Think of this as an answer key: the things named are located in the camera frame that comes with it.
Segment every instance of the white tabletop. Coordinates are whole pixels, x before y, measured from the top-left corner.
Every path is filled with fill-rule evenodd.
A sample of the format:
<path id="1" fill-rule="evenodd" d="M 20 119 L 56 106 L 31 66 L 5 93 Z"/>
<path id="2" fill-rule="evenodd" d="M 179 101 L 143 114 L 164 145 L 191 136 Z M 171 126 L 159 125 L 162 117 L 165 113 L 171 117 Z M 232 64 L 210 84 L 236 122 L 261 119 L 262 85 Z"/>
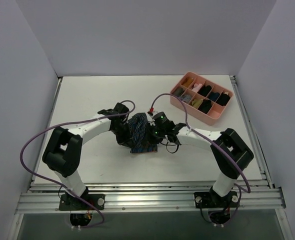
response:
<path id="1" fill-rule="evenodd" d="M 102 109 L 113 108 L 122 100 L 135 102 L 134 113 L 147 112 L 154 98 L 159 94 L 169 93 L 181 77 L 177 75 L 64 77 L 50 126 L 88 119 Z M 234 92 L 228 75 L 204 77 Z M 210 131 L 232 128 L 252 149 L 237 99 L 234 96 L 230 101 L 221 118 L 213 126 L 206 125 L 192 116 L 188 117 L 188 122 L 194 128 Z M 159 98 L 154 110 L 165 112 L 174 123 L 184 123 L 184 112 L 170 104 L 169 96 Z M 157 153 L 131 154 L 129 148 L 117 144 L 113 133 L 106 132 L 82 147 L 78 172 L 85 183 L 146 183 L 215 181 L 220 169 L 210 147 L 206 150 L 181 146 L 177 153 L 170 154 L 164 146 L 159 146 Z M 59 180 L 42 161 L 37 173 Z M 249 164 L 244 173 L 249 180 L 262 179 L 256 159 Z M 34 183 L 48 182 L 36 177 Z"/>

